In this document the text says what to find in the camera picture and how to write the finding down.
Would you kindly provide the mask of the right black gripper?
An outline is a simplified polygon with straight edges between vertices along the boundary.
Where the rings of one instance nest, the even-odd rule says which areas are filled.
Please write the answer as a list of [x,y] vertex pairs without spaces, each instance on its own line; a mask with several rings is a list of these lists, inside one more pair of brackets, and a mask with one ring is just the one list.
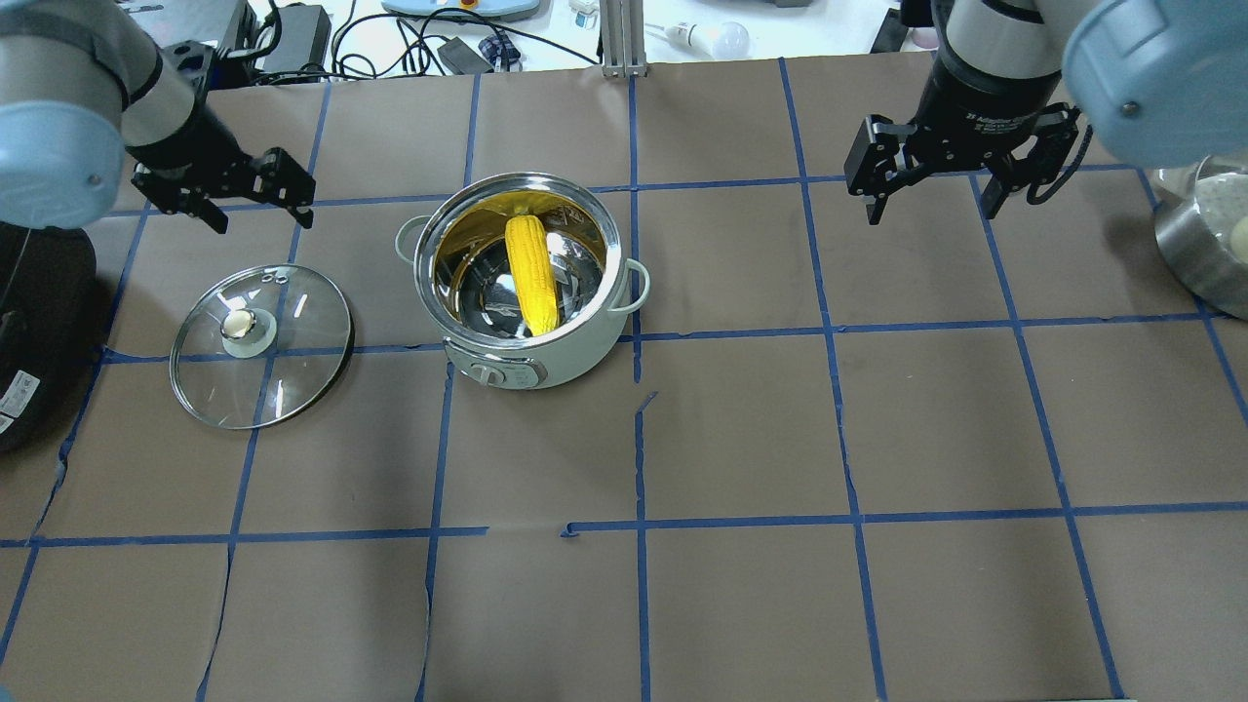
[[890,196],[929,172],[976,172],[991,179],[978,204],[995,219],[1007,199],[1025,194],[1040,206],[1083,162],[1082,110],[1050,105],[1060,74],[1002,77],[975,67],[953,49],[938,50],[909,124],[865,116],[845,159],[847,192],[860,197],[869,225],[879,225]]

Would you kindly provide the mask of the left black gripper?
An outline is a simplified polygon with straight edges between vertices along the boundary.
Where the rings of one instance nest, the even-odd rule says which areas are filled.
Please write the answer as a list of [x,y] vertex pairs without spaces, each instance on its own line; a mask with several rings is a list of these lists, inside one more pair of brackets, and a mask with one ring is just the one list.
[[253,159],[205,102],[172,135],[129,154],[136,160],[129,182],[161,214],[200,219],[223,235],[230,217],[211,197],[246,197],[285,210],[302,229],[313,226],[316,179],[285,147]]

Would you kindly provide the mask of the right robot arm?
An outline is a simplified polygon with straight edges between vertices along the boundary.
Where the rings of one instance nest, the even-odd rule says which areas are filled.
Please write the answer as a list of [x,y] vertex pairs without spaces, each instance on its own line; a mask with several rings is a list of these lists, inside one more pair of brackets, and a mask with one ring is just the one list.
[[871,225],[945,172],[990,174],[986,219],[1043,204],[1090,137],[1146,169],[1246,147],[1243,1],[905,1],[900,20],[938,47],[914,117],[866,116],[847,151]]

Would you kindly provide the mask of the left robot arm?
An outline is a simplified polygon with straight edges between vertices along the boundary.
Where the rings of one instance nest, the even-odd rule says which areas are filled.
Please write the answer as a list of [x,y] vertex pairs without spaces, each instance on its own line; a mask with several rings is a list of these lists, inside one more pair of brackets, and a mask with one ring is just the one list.
[[80,229],[110,214],[125,157],[131,185],[166,215],[223,234],[218,199],[314,221],[316,182],[285,147],[255,156],[208,106],[215,54],[186,67],[111,1],[5,1],[1,217],[26,229]]

